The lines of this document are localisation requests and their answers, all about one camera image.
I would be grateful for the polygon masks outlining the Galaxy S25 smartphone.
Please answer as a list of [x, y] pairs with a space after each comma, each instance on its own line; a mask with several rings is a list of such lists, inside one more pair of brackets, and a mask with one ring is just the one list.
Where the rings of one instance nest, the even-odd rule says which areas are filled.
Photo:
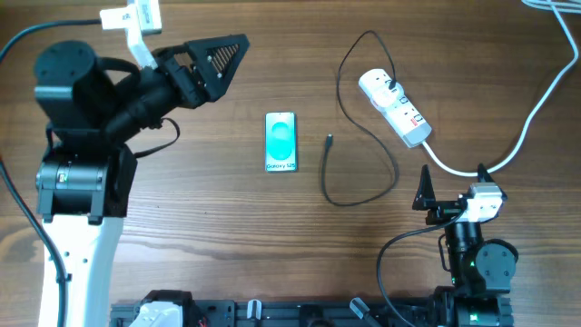
[[298, 169], [296, 114], [265, 114], [265, 171], [295, 172]]

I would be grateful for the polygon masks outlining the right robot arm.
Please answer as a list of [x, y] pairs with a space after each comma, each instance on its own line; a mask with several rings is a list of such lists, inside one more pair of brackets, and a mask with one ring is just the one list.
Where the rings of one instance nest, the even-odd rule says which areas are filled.
[[481, 225], [498, 218], [507, 199], [483, 165], [477, 180], [453, 201], [436, 199], [429, 168], [422, 167], [412, 209], [426, 211], [426, 225], [444, 229], [438, 250], [452, 285], [439, 286], [429, 297], [429, 326], [515, 324], [507, 295], [516, 273], [518, 251], [500, 239], [486, 240]]

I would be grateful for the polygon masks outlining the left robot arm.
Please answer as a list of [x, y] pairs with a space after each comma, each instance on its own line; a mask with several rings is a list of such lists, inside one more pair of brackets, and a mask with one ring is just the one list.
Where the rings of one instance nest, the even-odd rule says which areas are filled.
[[250, 46], [244, 34], [159, 48], [150, 65], [101, 57], [87, 43], [46, 48], [34, 72], [48, 117], [35, 183], [49, 243], [39, 322], [101, 326], [108, 317], [114, 253], [139, 154], [129, 141], [176, 108], [222, 98]]

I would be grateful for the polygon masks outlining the white USB charger plug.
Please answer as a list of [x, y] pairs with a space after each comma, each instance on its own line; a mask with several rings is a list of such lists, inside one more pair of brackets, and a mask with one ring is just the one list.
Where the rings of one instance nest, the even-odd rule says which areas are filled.
[[392, 89], [387, 84], [384, 84], [371, 92], [370, 102], [378, 110], [385, 110], [394, 105], [398, 99], [403, 95], [400, 84]]

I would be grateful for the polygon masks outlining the white power strip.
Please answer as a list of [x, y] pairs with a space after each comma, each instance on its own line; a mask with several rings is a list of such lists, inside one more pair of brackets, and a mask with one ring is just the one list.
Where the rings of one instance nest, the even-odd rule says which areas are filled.
[[[392, 89], [396, 84], [399, 84], [395, 83], [394, 87], [391, 87], [392, 82], [393, 79], [385, 70], [376, 68], [369, 70], [359, 79], [359, 88], [370, 101], [371, 92], [380, 86], [387, 84], [389, 88]], [[403, 143], [408, 148], [414, 148], [427, 140], [432, 132], [432, 128], [419, 110], [405, 95], [402, 86], [401, 88], [403, 95], [391, 107], [385, 110], [378, 110], [373, 105], [372, 106], [382, 114], [384, 119], [400, 137]]]

